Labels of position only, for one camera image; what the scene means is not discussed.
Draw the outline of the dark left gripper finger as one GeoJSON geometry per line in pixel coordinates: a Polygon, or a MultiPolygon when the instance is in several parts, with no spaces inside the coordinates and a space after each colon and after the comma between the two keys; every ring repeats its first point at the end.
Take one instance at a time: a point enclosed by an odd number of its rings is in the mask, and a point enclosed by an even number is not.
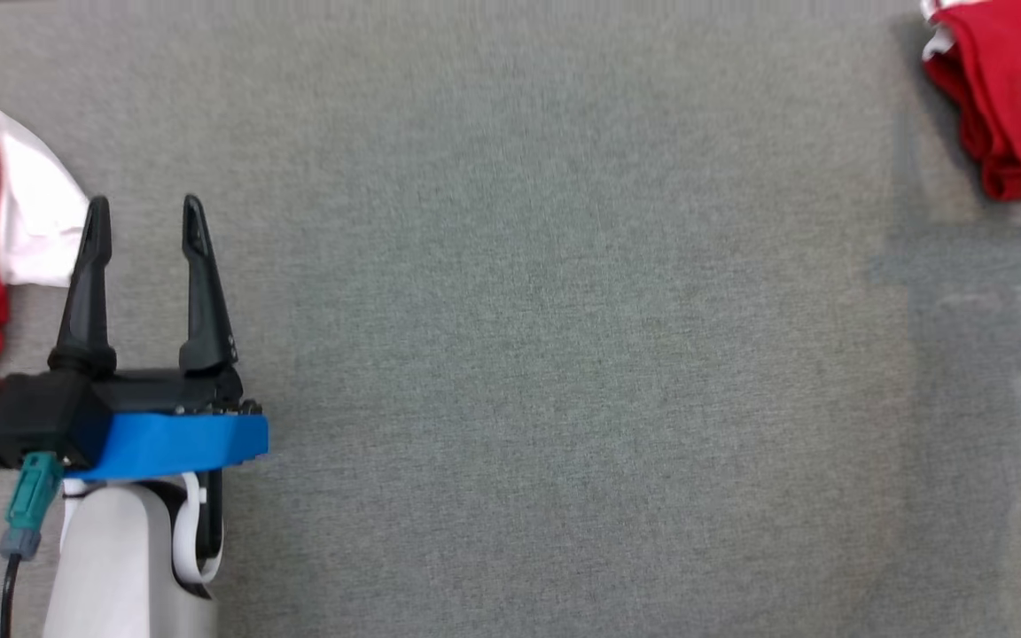
{"type": "Polygon", "coordinates": [[[201,199],[183,198],[183,257],[188,263],[187,339],[179,350],[179,367],[206,373],[238,363],[214,243],[201,199]]]}
{"type": "Polygon", "coordinates": [[[108,339],[105,281],[112,250],[108,198],[90,198],[59,335],[48,358],[49,369],[72,369],[83,375],[110,375],[116,371],[116,351],[108,339]]]}

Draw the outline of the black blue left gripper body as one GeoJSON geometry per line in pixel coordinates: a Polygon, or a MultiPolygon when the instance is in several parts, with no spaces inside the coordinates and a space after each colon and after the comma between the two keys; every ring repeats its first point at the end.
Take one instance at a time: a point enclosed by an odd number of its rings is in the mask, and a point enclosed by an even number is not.
{"type": "Polygon", "coordinates": [[[0,378],[0,470],[48,453],[72,479],[138,480],[235,467],[269,451],[270,423],[259,413],[118,409],[102,388],[65,370],[0,378]]]}

